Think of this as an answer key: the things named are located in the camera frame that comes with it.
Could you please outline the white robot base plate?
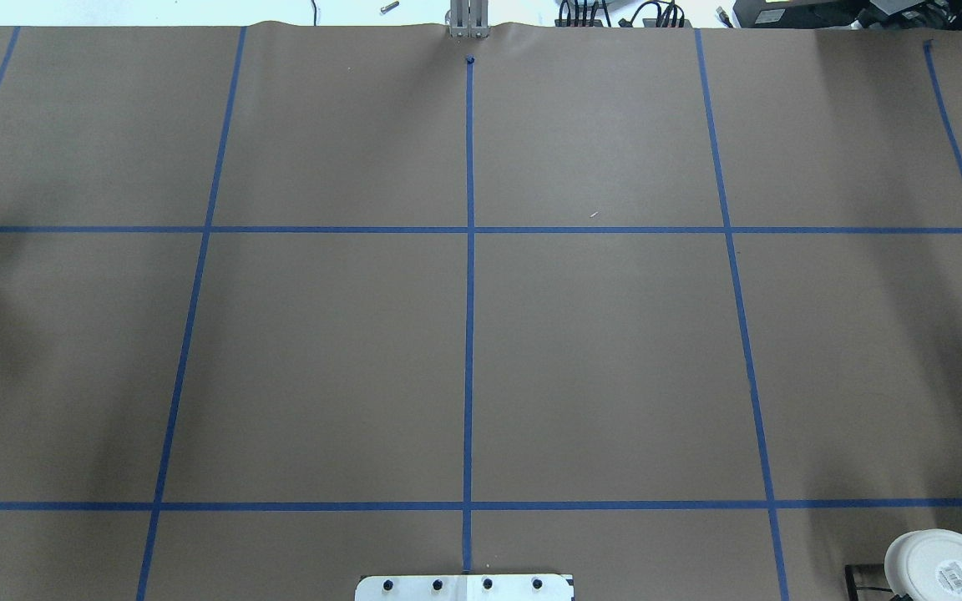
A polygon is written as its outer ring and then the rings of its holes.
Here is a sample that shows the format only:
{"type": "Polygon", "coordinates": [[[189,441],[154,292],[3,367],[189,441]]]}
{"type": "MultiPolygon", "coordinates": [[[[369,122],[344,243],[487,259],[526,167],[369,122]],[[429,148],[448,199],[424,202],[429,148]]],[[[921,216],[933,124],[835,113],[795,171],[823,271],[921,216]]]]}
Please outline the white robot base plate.
{"type": "Polygon", "coordinates": [[[374,575],[355,600],[574,600],[571,575],[557,573],[374,575]]]}

